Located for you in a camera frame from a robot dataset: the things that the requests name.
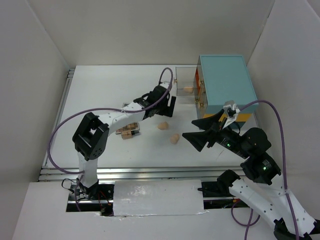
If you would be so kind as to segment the clear drawer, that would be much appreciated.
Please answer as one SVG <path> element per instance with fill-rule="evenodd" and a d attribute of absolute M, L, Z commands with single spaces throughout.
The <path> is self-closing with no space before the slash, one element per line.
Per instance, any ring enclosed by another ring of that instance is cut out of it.
<path fill-rule="evenodd" d="M 174 83 L 178 97 L 195 96 L 198 93 L 196 70 L 195 66 L 180 66 L 175 68 L 176 77 Z M 193 94 L 185 94 L 183 91 L 184 87 L 193 87 Z"/>

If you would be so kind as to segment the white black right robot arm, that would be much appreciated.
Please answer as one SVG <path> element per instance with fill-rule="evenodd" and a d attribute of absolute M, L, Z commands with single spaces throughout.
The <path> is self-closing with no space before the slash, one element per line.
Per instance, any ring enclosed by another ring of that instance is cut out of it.
<path fill-rule="evenodd" d="M 192 121 L 200 132 L 187 132 L 182 136 L 197 151 L 219 144 L 245 161 L 241 168 L 245 176 L 257 184 L 265 193 L 259 194 L 248 186 L 233 170 L 226 170 L 217 178 L 218 192 L 232 195 L 256 212 L 273 229 L 278 240 L 309 240 L 319 234 L 320 221 L 313 218 L 302 207 L 294 194 L 285 188 L 284 173 L 267 153 L 271 147 L 266 133 L 252 127 L 243 135 L 230 127 L 240 110 L 236 105 L 224 107 L 217 114 Z"/>

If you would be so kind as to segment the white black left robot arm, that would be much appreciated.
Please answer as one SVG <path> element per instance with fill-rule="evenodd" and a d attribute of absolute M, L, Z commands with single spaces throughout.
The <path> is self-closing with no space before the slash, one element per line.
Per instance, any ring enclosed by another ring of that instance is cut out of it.
<path fill-rule="evenodd" d="M 82 196 L 91 200 L 98 194 L 98 158 L 105 151 L 107 139 L 112 133 L 154 115 L 173 116 L 176 97 L 170 97 L 171 88 L 171 83 L 160 83 L 119 111 L 100 116 L 89 112 L 83 117 L 72 137 L 81 172 L 76 180 Z"/>

